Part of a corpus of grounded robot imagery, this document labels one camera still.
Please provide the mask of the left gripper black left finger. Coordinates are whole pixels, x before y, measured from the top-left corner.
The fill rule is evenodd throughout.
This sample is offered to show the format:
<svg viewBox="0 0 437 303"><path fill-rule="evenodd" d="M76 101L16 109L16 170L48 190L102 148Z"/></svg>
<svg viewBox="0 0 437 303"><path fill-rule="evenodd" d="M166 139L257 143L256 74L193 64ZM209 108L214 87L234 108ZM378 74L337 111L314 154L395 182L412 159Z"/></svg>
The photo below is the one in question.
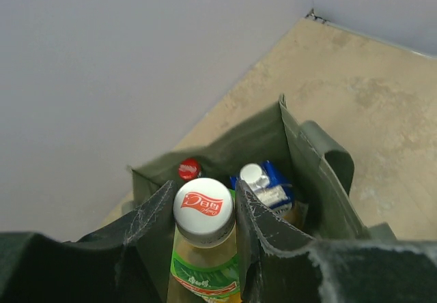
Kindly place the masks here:
<svg viewBox="0 0 437 303"><path fill-rule="evenodd" d="M77 242L1 233L1 301L166 302L177 190L166 182L140 206Z"/></svg>

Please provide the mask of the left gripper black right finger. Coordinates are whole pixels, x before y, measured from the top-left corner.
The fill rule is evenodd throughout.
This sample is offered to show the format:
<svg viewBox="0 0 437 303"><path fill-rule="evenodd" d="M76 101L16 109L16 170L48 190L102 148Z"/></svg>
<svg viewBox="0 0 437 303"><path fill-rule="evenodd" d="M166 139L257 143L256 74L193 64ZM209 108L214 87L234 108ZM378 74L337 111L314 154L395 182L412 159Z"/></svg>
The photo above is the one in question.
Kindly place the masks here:
<svg viewBox="0 0 437 303"><path fill-rule="evenodd" d="M435 302L436 243L318 240L236 186L244 302Z"/></svg>

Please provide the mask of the green tea plastic bottle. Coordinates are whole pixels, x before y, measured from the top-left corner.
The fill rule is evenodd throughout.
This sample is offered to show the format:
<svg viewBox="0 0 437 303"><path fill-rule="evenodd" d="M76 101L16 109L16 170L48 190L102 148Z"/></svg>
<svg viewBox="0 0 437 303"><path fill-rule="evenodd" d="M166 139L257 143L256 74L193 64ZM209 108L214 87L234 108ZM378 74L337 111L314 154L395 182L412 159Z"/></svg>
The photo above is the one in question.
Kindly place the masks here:
<svg viewBox="0 0 437 303"><path fill-rule="evenodd" d="M219 181L185 183L173 201L171 275L205 302L241 302L234 192Z"/></svg>

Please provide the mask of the blue yellow juice carton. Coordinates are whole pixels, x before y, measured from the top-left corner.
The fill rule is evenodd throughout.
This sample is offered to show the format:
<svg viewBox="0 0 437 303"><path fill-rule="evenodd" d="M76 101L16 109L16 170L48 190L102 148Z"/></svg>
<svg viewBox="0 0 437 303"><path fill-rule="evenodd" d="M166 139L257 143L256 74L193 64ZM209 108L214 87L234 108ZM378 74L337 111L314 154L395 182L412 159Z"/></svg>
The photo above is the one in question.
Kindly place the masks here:
<svg viewBox="0 0 437 303"><path fill-rule="evenodd" d="M296 228L303 228L308 205L296 199L292 183L271 161L248 163L240 169L239 174L229 178L233 190L237 181L246 182L265 206Z"/></svg>

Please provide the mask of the green canvas bag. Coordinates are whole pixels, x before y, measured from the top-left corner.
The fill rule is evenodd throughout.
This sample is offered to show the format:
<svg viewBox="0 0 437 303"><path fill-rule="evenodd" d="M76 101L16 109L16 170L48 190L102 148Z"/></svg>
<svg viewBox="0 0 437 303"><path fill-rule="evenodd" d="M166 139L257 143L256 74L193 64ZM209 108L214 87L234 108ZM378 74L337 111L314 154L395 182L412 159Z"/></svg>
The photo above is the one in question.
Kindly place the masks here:
<svg viewBox="0 0 437 303"><path fill-rule="evenodd" d="M366 227L352 207L351 155L314 121L298 123L284 97L208 145L173 151L133 169L135 203L176 180L177 164L190 157L218 179L235 175L248 162L269 160L293 183L298 199L309 204L306 225L298 230L277 220L248 188L237 190L245 302L320 302L325 289L340 302L341 290L351 290L352 282L323 274L322 268L333 263L318 248L320 242L395 239L388 224Z"/></svg>

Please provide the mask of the cola glass bottle red cap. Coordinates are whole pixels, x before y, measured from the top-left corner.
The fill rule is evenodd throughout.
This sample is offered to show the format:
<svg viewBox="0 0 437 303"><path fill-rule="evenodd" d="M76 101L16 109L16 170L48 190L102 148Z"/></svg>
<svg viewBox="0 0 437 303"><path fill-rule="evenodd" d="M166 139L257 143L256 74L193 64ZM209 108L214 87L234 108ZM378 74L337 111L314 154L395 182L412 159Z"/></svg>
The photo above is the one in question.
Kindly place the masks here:
<svg viewBox="0 0 437 303"><path fill-rule="evenodd" d="M203 169L196 158L187 158L180 163L178 167L178 175L185 182L189 182L202 177Z"/></svg>

